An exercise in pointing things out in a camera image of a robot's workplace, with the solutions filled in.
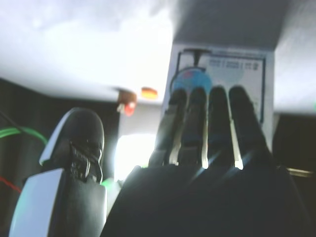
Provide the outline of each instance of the red wire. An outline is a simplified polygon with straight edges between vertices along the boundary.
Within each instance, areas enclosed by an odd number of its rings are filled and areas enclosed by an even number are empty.
[[[4,182],[4,184],[8,185],[10,188],[12,188],[15,191],[18,191],[19,193],[21,193],[21,189],[17,186],[15,186],[14,184],[12,184],[11,182],[7,181],[5,178],[0,176],[0,182]]]

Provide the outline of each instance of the black cable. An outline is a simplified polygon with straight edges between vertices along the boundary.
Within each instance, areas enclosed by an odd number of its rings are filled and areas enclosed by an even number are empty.
[[[3,117],[7,122],[9,122],[13,127],[16,127],[16,129],[18,129],[20,132],[26,133],[16,122],[10,119],[1,110],[0,110],[0,116]]]

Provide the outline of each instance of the green wire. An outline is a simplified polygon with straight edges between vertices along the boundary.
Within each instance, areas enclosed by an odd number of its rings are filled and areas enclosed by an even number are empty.
[[[47,144],[48,140],[42,134],[37,132],[36,130],[31,129],[29,127],[21,127],[21,128],[23,129],[24,132],[40,139],[45,145]],[[0,138],[19,134],[19,133],[21,133],[21,131],[18,130],[16,127],[4,128],[4,129],[0,130]]]

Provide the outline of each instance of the orange object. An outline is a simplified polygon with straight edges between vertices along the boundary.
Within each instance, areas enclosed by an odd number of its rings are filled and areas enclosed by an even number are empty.
[[[142,97],[146,99],[156,100],[158,97],[158,93],[155,89],[149,87],[142,88]]]

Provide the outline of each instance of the black robotic finger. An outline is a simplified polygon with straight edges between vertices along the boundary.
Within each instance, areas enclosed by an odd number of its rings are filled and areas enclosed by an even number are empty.
[[[251,163],[271,164],[271,154],[246,91],[241,86],[233,87],[229,92],[229,99],[243,162],[245,158],[249,159],[247,155],[251,152],[254,155]]]
[[[207,157],[211,165],[234,164],[227,96],[222,87],[213,88],[209,95]]]
[[[195,88],[189,98],[178,154],[179,165],[201,164],[203,128],[206,115],[206,93],[203,88]]]
[[[172,93],[169,106],[159,124],[155,149],[150,157],[149,166],[159,166],[168,163],[174,136],[183,120],[186,103],[187,95],[184,90],[178,89]]]

